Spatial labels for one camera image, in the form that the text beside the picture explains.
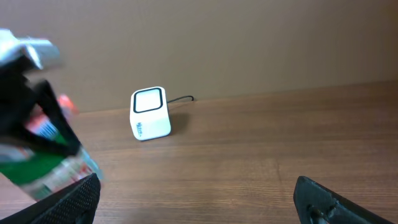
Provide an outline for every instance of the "black border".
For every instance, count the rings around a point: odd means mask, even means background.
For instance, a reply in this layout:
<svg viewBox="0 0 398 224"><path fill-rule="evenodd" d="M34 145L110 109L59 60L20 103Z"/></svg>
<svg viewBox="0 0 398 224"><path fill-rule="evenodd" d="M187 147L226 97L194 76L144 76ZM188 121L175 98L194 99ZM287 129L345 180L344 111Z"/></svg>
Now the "black border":
<svg viewBox="0 0 398 224"><path fill-rule="evenodd" d="M159 90L159 95L160 95L160 106L159 106L158 108L154 108L154 109L149 109L149 110L137 112L137 111L136 111L136 96L137 96L137 94L138 94L138 93L145 92L145 91L151 91L151 90ZM136 92L136 93L134 94L134 106L133 106L132 110L133 110L135 113L143 113L143 112L148 112L148 111L152 111L152 110L157 110L157 109L160 109L162 106L163 106L163 96L162 96L162 90L161 90L160 88L150 88L150 89L147 89L147 90L141 90L141 91L138 91L138 92Z"/></svg>

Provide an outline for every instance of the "power cord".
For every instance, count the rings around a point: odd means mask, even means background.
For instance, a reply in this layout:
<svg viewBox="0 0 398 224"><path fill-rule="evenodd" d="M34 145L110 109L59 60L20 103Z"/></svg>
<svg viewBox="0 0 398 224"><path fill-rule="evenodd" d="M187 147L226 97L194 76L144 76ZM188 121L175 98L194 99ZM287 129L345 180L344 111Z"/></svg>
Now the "power cord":
<svg viewBox="0 0 398 224"><path fill-rule="evenodd" d="M176 99L174 99L174 100L169 100L167 103L171 103L171 102L174 102L174 101L177 101L177 100L181 100L181 99L184 99L184 98L191 98L191 99L192 99L191 101L194 101L194 100L195 100L193 96L187 95L187 96L178 97L178 98L176 98Z"/></svg>

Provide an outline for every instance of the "beige wall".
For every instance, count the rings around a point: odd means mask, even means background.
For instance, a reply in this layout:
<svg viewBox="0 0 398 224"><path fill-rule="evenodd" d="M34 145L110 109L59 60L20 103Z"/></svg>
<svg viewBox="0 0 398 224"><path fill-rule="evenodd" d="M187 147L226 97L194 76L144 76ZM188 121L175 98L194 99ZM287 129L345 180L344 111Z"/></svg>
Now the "beige wall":
<svg viewBox="0 0 398 224"><path fill-rule="evenodd" d="M40 75L83 111L137 89L199 99L390 80L396 0L2 0L0 27L65 57Z"/></svg>

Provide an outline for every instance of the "brown wooden surface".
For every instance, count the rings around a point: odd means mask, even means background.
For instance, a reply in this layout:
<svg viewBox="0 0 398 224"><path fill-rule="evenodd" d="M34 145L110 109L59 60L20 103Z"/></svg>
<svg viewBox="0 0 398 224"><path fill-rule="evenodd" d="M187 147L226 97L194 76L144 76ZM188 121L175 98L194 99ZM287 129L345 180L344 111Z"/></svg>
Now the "brown wooden surface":
<svg viewBox="0 0 398 224"><path fill-rule="evenodd" d="M172 103L172 134L146 142L129 110L83 113L106 177L95 223L298 223L300 175L398 222L397 96L390 82ZM0 190L2 217L32 203Z"/></svg>

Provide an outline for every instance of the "wooden table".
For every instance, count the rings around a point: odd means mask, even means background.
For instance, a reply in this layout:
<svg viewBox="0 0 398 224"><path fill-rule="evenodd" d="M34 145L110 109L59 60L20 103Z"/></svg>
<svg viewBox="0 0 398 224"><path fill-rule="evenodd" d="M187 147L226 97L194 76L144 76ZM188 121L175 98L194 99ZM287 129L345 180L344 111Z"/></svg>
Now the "wooden table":
<svg viewBox="0 0 398 224"><path fill-rule="evenodd" d="M83 113L73 127L106 176L95 223L298 223L300 175L398 222L397 96L389 82L171 103L171 135L146 142L129 110ZM0 189L2 217L32 203Z"/></svg>

